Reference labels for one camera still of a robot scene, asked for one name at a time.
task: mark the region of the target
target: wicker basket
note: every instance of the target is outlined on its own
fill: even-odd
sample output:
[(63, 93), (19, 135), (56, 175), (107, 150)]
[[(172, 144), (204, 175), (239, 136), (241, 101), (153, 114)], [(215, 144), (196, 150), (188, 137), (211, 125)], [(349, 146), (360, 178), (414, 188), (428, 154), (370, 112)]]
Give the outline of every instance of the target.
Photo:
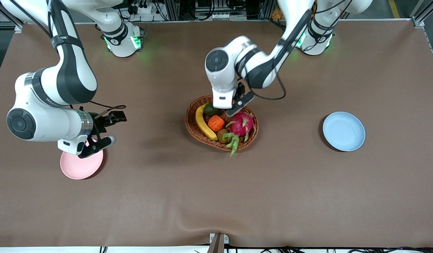
[[(195, 138), (196, 140), (198, 140), (201, 143), (207, 144), (209, 146), (215, 147), (217, 149), (221, 149), (221, 150), (225, 150), (225, 151), (232, 151), (232, 148), (228, 148), (226, 147), (225, 144), (221, 144), (218, 141), (212, 141), (211, 139), (207, 138), (207, 136), (205, 136), (202, 131), (199, 129), (198, 125), (196, 124), (196, 120), (194, 118), (194, 114), (196, 112), (196, 109), (205, 104), (205, 103), (212, 103), (212, 95), (205, 95), (202, 97), (197, 98), (195, 101), (193, 101), (190, 106), (187, 108), (187, 113), (186, 113), (186, 118), (185, 118), (185, 122), (186, 122), (186, 127), (187, 127), (187, 131), (190, 133), (191, 136), (193, 136), (193, 138)], [(248, 139), (246, 142), (242, 141), (242, 138), (240, 138), (240, 143), (239, 143), (239, 147), (237, 149), (237, 151), (243, 150), (245, 149), (247, 146), (249, 146), (254, 139), (257, 137), (257, 133), (259, 132), (259, 122), (257, 121), (257, 117), (254, 114), (254, 112), (249, 109), (248, 107), (244, 107), (242, 109), (243, 112), (247, 112), (252, 114), (252, 118), (254, 119), (254, 127), (255, 127), (255, 131), (251, 131), (250, 132), (250, 136), (248, 136)], [(220, 117), (226, 122), (229, 123), (231, 122), (231, 118), (228, 117), (225, 113), (222, 113), (220, 115)], [(207, 115), (204, 117), (204, 120), (207, 122), (210, 119), (210, 117), (208, 117)]]

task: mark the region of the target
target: white robotic arm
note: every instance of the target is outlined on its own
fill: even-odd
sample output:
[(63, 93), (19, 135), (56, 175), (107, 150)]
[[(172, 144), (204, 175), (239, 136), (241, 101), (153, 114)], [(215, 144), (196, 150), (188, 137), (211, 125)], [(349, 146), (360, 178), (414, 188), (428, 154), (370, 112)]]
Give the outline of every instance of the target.
[(62, 0), (72, 10), (80, 12), (96, 22), (110, 51), (118, 57), (128, 57), (141, 49), (141, 29), (130, 23), (123, 22), (112, 6), (119, 5), (123, 0)]
[(316, 14), (301, 39), (302, 51), (316, 56), (329, 46), (332, 32), (338, 23), (341, 10), (349, 13), (364, 12), (373, 0), (325, 0), (319, 1)]
[[(2, 0), (2, 3), (19, 18), (30, 19), (24, 10), (42, 24), (48, 24), (49, 11), (45, 0)], [(50, 0), (50, 4), (51, 43), (60, 61), (56, 66), (18, 77), (15, 104), (8, 112), (7, 125), (20, 139), (57, 141), (59, 149), (82, 158), (88, 157), (115, 142), (113, 136), (101, 139), (99, 134), (105, 132), (105, 127), (125, 121), (125, 117), (122, 112), (101, 117), (97, 113), (66, 107), (90, 102), (97, 83), (68, 9), (60, 0)], [(97, 142), (91, 140), (94, 135)], [(88, 147), (84, 146), (86, 140), (92, 143)]]
[(251, 92), (237, 92), (236, 73), (251, 88), (266, 88), (273, 82), (310, 21), (313, 1), (278, 0), (287, 27), (269, 55), (245, 36), (237, 37), (225, 47), (210, 51), (206, 57), (205, 69), (212, 85), (214, 107), (228, 109), (226, 113), (232, 116), (254, 99)]
[(227, 109), (228, 116), (234, 115), (254, 99), (253, 92), (244, 93), (244, 87), (237, 85), (236, 74), (243, 78), (250, 88), (268, 87), (298, 41), (302, 43), (301, 48), (304, 48), (305, 53), (322, 53), (338, 21), (340, 8), (361, 13), (368, 8), (371, 1), (319, 1), (317, 13), (310, 21), (310, 9), (314, 0), (278, 0), (287, 26), (269, 55), (258, 49), (257, 45), (245, 36), (237, 37), (207, 55), (205, 69), (212, 85), (213, 106)]

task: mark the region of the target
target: dragon fruit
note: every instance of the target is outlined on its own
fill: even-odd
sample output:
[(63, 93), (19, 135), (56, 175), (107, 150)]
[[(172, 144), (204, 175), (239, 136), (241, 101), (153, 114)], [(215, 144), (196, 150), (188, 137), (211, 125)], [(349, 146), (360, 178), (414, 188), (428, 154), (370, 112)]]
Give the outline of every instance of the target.
[(254, 128), (254, 120), (248, 113), (238, 112), (232, 117), (232, 121), (226, 125), (226, 127), (228, 126), (230, 133), (223, 135), (223, 139), (230, 140), (226, 147), (232, 148), (232, 157), (239, 147), (240, 138), (244, 137), (244, 141), (247, 141), (250, 131)]

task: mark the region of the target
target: blue plate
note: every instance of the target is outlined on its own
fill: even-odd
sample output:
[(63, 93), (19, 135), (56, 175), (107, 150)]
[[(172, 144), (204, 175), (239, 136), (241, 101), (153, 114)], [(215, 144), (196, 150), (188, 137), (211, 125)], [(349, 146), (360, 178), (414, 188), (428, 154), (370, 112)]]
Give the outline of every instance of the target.
[(334, 112), (323, 123), (323, 134), (332, 147), (354, 151), (365, 142), (365, 128), (360, 120), (347, 112)]

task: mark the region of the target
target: green led light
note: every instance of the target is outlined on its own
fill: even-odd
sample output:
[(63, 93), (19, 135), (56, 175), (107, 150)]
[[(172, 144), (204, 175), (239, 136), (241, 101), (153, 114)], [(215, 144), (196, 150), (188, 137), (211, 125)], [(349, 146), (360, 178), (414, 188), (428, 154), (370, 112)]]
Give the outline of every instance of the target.
[(109, 41), (107, 40), (106, 37), (104, 37), (105, 43), (107, 44), (107, 48), (110, 50), (110, 45), (109, 45)]
[(326, 44), (326, 47), (328, 47), (330, 45), (330, 39), (332, 39), (332, 34), (329, 36), (328, 43)]
[(132, 40), (133, 45), (134, 45), (135, 48), (140, 48), (141, 42), (140, 42), (139, 38), (131, 36), (131, 40)]
[(296, 43), (297, 47), (301, 47), (302, 42), (304, 42), (304, 38), (305, 38), (305, 32), (302, 33), (301, 37), (299, 38), (298, 42)]

